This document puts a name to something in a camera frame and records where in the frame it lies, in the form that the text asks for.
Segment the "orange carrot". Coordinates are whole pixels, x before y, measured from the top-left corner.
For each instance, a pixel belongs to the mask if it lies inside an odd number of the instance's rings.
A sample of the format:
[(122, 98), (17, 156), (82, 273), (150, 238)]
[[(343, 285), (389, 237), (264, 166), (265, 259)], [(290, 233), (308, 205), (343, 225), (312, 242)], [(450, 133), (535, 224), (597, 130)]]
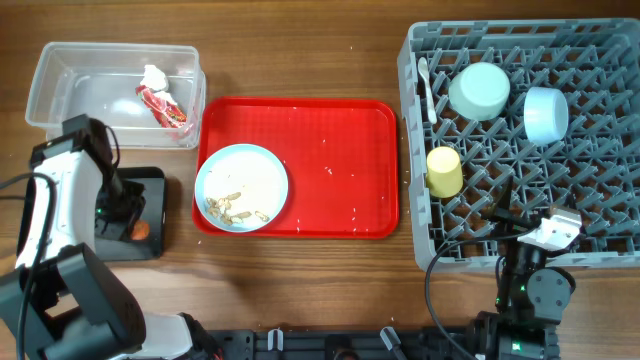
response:
[(133, 230), (130, 233), (130, 238), (134, 241), (143, 241), (146, 240), (150, 234), (150, 225), (143, 221), (138, 220), (133, 227)]

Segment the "yellow plastic cup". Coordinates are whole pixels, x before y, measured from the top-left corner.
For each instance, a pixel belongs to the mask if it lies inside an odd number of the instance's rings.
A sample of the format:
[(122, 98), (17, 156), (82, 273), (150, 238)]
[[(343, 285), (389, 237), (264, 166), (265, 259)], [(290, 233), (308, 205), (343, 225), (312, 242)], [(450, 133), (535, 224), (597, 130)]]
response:
[(436, 198), (450, 198), (463, 186), (461, 159), (456, 150), (447, 146), (437, 147), (426, 158), (427, 187)]

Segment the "red snack wrapper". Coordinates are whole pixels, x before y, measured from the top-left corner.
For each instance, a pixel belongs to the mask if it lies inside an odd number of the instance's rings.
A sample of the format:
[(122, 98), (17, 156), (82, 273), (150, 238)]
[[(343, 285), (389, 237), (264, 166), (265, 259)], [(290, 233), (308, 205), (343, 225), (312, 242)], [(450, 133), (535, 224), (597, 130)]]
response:
[(181, 128), (186, 124), (187, 116), (168, 92), (154, 92), (140, 85), (135, 93), (163, 128)]

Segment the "light blue bowl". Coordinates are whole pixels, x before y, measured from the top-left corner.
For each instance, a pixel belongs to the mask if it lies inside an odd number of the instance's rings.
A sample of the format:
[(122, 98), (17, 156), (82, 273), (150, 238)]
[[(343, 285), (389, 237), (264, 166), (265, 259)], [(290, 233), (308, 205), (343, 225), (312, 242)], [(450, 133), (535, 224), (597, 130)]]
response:
[(525, 97), (523, 122), (527, 139), (537, 146), (563, 139), (569, 125), (564, 94), (553, 88), (530, 88)]

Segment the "light blue plate with scraps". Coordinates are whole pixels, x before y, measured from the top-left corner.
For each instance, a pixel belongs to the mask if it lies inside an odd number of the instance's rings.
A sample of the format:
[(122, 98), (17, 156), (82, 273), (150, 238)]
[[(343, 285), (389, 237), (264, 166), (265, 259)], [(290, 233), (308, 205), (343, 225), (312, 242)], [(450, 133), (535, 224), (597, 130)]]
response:
[(200, 166), (194, 187), (195, 214), (215, 230), (249, 233), (275, 221), (289, 193), (284, 164), (252, 144), (217, 150)]

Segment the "green bowl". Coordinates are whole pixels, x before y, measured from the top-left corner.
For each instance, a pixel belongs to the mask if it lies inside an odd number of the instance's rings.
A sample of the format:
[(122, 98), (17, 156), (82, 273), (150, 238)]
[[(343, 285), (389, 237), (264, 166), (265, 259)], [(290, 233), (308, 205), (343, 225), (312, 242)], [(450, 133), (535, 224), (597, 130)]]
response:
[(504, 109), (510, 89), (509, 78), (500, 67), (487, 62), (474, 63), (451, 81), (450, 107), (469, 120), (492, 120)]

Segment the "white tissue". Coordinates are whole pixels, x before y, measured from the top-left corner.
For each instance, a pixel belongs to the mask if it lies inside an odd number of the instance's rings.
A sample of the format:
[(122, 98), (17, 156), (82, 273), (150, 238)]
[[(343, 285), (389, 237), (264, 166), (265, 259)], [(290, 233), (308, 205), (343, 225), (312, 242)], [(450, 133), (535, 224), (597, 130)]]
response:
[(140, 81), (140, 85), (149, 88), (153, 92), (167, 91), (169, 89), (167, 76), (153, 64), (144, 66), (143, 78)]

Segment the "white plastic spoon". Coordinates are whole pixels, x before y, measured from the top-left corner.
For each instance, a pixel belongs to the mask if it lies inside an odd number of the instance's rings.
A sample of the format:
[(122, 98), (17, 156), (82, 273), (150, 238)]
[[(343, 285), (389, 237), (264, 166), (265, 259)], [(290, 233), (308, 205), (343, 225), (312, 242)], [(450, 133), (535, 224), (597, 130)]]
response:
[(417, 69), (420, 77), (424, 82), (424, 93), (427, 105), (427, 117), (432, 125), (437, 123), (437, 114), (435, 111), (435, 104), (433, 100), (433, 94), (430, 84), (430, 70), (428, 67), (428, 61), (425, 57), (418, 60)]

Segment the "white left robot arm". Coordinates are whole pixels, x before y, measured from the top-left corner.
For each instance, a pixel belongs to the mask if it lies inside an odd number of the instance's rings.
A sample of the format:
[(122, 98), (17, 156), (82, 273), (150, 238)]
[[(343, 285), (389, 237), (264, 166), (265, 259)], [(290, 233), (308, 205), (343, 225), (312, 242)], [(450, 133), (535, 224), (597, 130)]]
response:
[(1, 319), (19, 359), (219, 359), (190, 315), (142, 311), (96, 253), (128, 250), (146, 204), (165, 205), (163, 173), (120, 169), (114, 132), (79, 115), (60, 137), (34, 147), (16, 265), (1, 278)]

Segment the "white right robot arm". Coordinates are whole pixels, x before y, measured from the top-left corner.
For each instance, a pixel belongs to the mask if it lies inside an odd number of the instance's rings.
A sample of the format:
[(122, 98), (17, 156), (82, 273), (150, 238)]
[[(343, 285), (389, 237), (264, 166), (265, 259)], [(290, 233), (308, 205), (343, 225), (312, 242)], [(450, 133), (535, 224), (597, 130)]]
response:
[(496, 311), (480, 312), (466, 333), (477, 359), (557, 359), (556, 327), (576, 289), (568, 271), (547, 261), (567, 253), (580, 237), (580, 213), (553, 205), (534, 220), (511, 212), (513, 179), (482, 214), (503, 236), (503, 265), (497, 267)]

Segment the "grey dishwasher rack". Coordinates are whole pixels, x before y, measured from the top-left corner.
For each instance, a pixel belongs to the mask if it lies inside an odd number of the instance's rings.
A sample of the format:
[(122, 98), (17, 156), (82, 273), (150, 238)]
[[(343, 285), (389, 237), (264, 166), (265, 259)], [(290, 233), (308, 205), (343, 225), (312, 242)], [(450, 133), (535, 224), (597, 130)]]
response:
[[(437, 114), (427, 117), (425, 57)], [(504, 70), (511, 92), (494, 120), (468, 120), (450, 107), (448, 88), (471, 64)], [(532, 219), (574, 199), (584, 232), (561, 267), (635, 267), (639, 263), (639, 23), (635, 19), (418, 22), (397, 58), (411, 179), (414, 257), (422, 269), (488, 272), (502, 247), (481, 213), (513, 178), (511, 209)], [(525, 134), (532, 87), (560, 90), (569, 107), (565, 137), (546, 146)], [(456, 150), (463, 186), (450, 198), (427, 187), (426, 158)]]

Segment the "black plastic bin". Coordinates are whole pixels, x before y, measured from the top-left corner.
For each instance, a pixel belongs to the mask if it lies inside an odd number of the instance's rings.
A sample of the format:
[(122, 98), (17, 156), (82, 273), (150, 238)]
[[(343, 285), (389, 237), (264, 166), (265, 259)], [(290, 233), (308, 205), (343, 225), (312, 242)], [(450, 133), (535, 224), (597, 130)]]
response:
[(129, 180), (144, 185), (146, 201), (138, 220), (150, 225), (146, 240), (107, 240), (95, 235), (95, 253), (102, 261), (142, 261), (160, 257), (164, 251), (164, 223), (167, 185), (164, 172), (157, 167), (119, 168), (120, 180)]

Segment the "clear plastic bin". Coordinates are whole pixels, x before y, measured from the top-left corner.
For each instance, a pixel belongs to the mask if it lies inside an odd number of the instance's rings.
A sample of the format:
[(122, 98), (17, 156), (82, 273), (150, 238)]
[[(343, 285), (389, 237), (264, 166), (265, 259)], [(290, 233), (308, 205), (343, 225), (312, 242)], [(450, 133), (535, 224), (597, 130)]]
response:
[[(135, 93), (147, 65), (166, 75), (185, 125), (162, 126)], [(49, 140), (62, 135), (65, 120), (87, 115), (110, 126), (122, 148), (192, 149), (199, 143), (206, 90), (192, 46), (51, 42), (38, 61), (25, 120)]]

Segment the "red plastic tray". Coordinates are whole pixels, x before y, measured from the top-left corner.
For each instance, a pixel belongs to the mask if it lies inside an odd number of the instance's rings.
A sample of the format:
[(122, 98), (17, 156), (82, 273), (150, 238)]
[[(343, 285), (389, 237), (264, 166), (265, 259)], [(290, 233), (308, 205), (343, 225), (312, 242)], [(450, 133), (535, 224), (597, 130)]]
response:
[(253, 144), (284, 165), (289, 194), (257, 235), (379, 239), (399, 221), (396, 116), (369, 99), (221, 97), (206, 106), (199, 165)]

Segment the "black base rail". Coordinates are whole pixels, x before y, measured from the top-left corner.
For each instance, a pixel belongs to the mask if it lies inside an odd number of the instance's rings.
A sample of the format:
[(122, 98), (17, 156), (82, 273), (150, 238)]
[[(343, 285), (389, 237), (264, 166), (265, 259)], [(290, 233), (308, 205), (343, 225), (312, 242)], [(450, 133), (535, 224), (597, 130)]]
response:
[(272, 328), (208, 331), (199, 335), (200, 359), (505, 359), (513, 337), (487, 321), (464, 330), (436, 327), (403, 332), (387, 326), (377, 331), (296, 331)]

